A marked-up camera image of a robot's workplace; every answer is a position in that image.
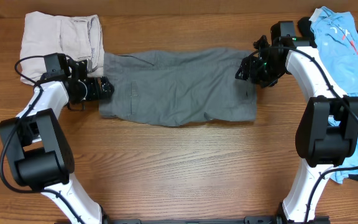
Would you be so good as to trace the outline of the grey shorts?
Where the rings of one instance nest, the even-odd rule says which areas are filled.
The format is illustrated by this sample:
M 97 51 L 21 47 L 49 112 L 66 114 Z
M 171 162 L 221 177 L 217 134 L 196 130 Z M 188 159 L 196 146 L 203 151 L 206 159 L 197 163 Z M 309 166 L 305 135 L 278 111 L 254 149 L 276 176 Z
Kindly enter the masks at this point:
M 105 54 L 104 76 L 114 93 L 99 102 L 99 113 L 159 126 L 214 119 L 254 121 L 255 86 L 235 78 L 248 54 L 231 48 Z

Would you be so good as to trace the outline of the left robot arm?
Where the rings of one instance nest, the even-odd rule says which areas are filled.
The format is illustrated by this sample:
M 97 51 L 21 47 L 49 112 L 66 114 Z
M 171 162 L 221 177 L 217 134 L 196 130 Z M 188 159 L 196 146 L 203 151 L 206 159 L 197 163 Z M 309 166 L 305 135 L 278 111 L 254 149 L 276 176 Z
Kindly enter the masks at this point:
M 0 122 L 0 178 L 13 192 L 48 197 L 70 223 L 111 223 L 76 178 L 73 153 L 58 118 L 72 105 L 110 99 L 114 87 L 106 77 L 88 76 L 89 59 L 61 53 L 41 58 L 46 71 L 38 80 L 20 74 L 33 85 L 33 97 L 15 117 Z

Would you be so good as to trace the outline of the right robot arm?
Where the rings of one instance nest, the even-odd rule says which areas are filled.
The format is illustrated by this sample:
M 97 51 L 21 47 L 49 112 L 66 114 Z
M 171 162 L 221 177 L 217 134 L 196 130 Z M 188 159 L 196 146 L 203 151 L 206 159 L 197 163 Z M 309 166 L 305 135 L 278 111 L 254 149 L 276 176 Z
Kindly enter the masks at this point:
M 324 67 L 316 44 L 297 37 L 292 21 L 279 21 L 254 42 L 255 52 L 242 59 L 235 74 L 262 88 L 284 74 L 295 77 L 308 102 L 295 134 L 301 161 L 291 190 L 272 216 L 245 217 L 245 223 L 329 223 L 315 210 L 324 188 L 358 140 L 358 96 L 348 96 Z

